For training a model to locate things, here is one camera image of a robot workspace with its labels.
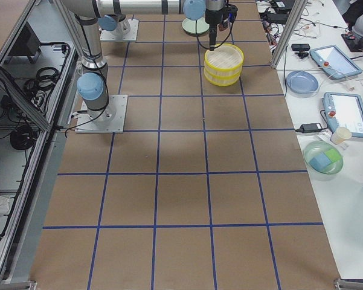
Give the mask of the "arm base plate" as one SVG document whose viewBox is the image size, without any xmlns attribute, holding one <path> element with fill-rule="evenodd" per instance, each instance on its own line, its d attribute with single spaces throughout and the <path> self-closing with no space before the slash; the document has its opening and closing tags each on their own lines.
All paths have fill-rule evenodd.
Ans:
<svg viewBox="0 0 363 290">
<path fill-rule="evenodd" d="M 108 106 L 96 120 L 94 118 L 100 114 L 100 111 L 88 112 L 87 105 L 82 101 L 81 110 L 86 112 L 78 116 L 79 126 L 75 131 L 79 134 L 123 133 L 127 101 L 127 95 L 110 95 Z"/>
<path fill-rule="evenodd" d="M 138 35 L 138 19 L 125 19 L 117 24 L 113 31 L 102 30 L 101 42 L 136 42 Z"/>
</svg>

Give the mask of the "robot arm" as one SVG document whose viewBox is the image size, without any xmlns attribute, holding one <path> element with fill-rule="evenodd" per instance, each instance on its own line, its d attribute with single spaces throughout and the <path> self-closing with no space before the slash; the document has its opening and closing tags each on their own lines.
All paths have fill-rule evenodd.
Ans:
<svg viewBox="0 0 363 290">
<path fill-rule="evenodd" d="M 205 1 L 63 1 L 64 7 L 75 16 L 75 24 L 82 49 L 82 68 L 107 76 L 108 66 L 101 48 L 101 33 L 111 42 L 130 41 L 137 38 L 127 15 L 181 15 L 190 20 L 204 16 Z"/>
<path fill-rule="evenodd" d="M 217 37 L 217 26 L 223 22 L 223 16 L 228 13 L 225 11 L 226 8 L 222 7 L 220 10 L 209 10 L 207 8 L 197 9 L 193 8 L 192 10 L 188 10 L 183 12 L 183 10 L 178 10 L 178 14 L 184 14 L 185 17 L 191 22 L 194 23 L 194 27 L 192 33 L 196 36 L 196 39 L 199 45 L 206 50 L 214 51 L 216 48 L 223 45 L 223 42 L 219 45 L 216 45 L 216 37 Z M 98 18 L 98 23 L 103 30 L 106 31 L 114 31 L 120 25 L 120 22 L 124 23 L 125 15 L 119 14 L 107 14 L 102 18 Z M 203 27 L 206 31 L 209 31 L 209 47 L 205 47 L 200 43 L 198 32 L 198 24 L 200 22 L 203 24 Z"/>
</svg>

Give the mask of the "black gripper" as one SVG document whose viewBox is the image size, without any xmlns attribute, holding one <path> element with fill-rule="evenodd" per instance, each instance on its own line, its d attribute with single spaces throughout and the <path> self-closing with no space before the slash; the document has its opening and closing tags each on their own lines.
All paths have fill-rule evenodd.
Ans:
<svg viewBox="0 0 363 290">
<path fill-rule="evenodd" d="M 206 10 L 205 11 L 205 21 L 209 25 L 210 33 L 209 33 L 209 45 L 210 51 L 215 50 L 216 45 L 216 34 L 218 26 L 223 22 L 223 10 L 212 11 Z"/>
</svg>

